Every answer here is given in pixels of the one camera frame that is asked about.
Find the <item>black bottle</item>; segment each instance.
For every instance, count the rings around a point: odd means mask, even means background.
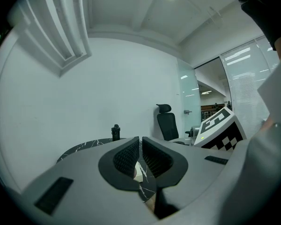
[[[111,128],[112,141],[120,140],[120,130],[121,128],[118,124],[115,124],[114,127]]]

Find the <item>glass door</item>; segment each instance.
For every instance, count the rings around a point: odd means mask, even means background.
[[[183,107],[181,116],[184,122],[183,134],[180,134],[179,137],[187,137],[188,134],[185,134],[185,131],[190,131],[192,126],[201,124],[200,93],[195,70],[180,59],[177,59],[177,68]]]

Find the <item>round table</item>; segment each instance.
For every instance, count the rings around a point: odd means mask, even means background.
[[[90,149],[94,148],[96,146],[101,146],[103,144],[107,144],[112,142],[112,138],[103,138],[103,139],[97,139],[92,140],[89,142],[83,142],[79,145],[76,145],[72,148],[70,148],[68,151],[63,153],[60,158],[57,160],[56,163],[60,162],[61,160],[65,159],[67,156],[71,155],[72,153],[84,150],[84,149]],[[146,202],[149,200],[156,192],[156,181],[149,170],[147,164],[144,161],[144,158],[142,157],[142,142],[140,141],[140,157],[138,159],[138,162],[140,163],[140,169],[143,176],[143,182],[140,182],[140,190],[139,194],[141,199]]]

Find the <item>office chair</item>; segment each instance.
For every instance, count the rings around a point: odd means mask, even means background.
[[[163,134],[163,139],[166,141],[179,138],[179,133],[176,126],[175,115],[171,113],[171,106],[168,104],[156,104],[159,106],[159,114],[157,115],[157,121]]]

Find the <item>ceiling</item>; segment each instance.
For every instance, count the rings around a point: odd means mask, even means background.
[[[88,0],[91,24],[88,33],[104,27],[105,33],[153,31],[152,39],[168,38],[180,46],[194,30],[235,0]]]

